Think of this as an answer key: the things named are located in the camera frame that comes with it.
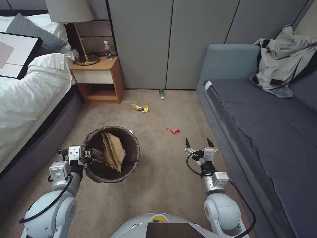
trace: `wooden nightstand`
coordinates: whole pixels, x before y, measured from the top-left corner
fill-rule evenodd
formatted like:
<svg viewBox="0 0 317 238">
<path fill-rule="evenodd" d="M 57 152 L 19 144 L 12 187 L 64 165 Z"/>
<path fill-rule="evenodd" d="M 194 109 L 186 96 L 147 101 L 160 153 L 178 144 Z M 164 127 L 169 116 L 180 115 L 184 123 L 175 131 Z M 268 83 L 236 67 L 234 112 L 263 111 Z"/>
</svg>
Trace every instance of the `wooden nightstand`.
<svg viewBox="0 0 317 238">
<path fill-rule="evenodd" d="M 100 62 L 93 65 L 73 64 L 70 70 L 86 103 L 121 102 L 123 83 L 118 57 L 100 57 Z"/>
</svg>

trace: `framed artwork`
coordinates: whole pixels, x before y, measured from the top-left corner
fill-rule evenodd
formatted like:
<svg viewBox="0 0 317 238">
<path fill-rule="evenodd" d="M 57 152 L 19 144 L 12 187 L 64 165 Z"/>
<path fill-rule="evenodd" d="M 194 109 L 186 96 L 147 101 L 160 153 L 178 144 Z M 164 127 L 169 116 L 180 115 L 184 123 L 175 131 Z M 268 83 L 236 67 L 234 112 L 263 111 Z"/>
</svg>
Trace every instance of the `framed artwork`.
<svg viewBox="0 0 317 238">
<path fill-rule="evenodd" d="M 42 43 L 38 37 L 0 32 L 0 76 L 23 78 Z"/>
</svg>

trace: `brown paper bag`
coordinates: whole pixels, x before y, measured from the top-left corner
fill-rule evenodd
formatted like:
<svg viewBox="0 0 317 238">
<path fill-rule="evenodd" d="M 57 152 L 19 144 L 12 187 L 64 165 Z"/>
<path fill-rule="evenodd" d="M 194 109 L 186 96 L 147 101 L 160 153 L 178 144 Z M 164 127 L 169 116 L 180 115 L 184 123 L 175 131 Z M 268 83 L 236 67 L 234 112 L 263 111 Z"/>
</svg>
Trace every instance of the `brown paper bag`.
<svg viewBox="0 0 317 238">
<path fill-rule="evenodd" d="M 110 133 L 102 133 L 103 152 L 105 160 L 114 168 L 118 173 L 121 172 L 121 164 L 125 157 L 120 139 Z"/>
</svg>

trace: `white duvet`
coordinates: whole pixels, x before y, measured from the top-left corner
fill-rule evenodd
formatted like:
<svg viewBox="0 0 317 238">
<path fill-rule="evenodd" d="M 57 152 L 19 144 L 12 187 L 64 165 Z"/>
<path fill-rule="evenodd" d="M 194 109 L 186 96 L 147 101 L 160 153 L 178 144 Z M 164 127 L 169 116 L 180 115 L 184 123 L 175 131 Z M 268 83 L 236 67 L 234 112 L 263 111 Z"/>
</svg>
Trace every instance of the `white duvet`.
<svg viewBox="0 0 317 238">
<path fill-rule="evenodd" d="M 68 92 L 71 81 L 67 58 L 60 53 L 36 57 L 21 80 L 0 77 L 0 172 Z"/>
</svg>

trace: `carpet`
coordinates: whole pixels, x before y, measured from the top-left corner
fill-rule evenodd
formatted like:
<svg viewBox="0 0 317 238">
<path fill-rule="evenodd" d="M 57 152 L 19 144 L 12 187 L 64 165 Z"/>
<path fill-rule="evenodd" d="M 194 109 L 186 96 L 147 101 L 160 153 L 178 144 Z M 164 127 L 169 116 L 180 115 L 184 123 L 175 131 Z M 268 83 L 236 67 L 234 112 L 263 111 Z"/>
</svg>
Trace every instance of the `carpet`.
<svg viewBox="0 0 317 238">
<path fill-rule="evenodd" d="M 134 110 L 132 103 L 148 106 L 149 112 Z M 218 147 L 195 91 L 165 91 L 165 99 L 161 100 L 158 90 L 125 90 L 120 105 L 84 105 L 61 148 L 82 145 L 88 133 L 110 125 L 133 130 L 140 145 L 139 165 L 121 183 L 95 183 L 84 174 L 68 237 L 110 237 L 128 219 L 150 212 L 184 217 L 211 230 L 204 214 L 203 183 L 187 168 L 184 153 L 185 138 L 194 149 L 207 146 L 207 138 Z M 174 135 L 165 128 L 179 128 L 180 133 Z M 48 168 L 59 160 L 62 158 L 55 155 L 3 209 L 0 237 L 21 236 L 23 225 L 18 221 L 34 201 L 49 191 Z M 219 172 L 228 172 L 220 150 L 214 161 Z M 197 165 L 191 165 L 199 171 Z M 243 222 L 249 227 L 238 193 L 229 184 L 226 190 L 238 203 Z"/>
</svg>

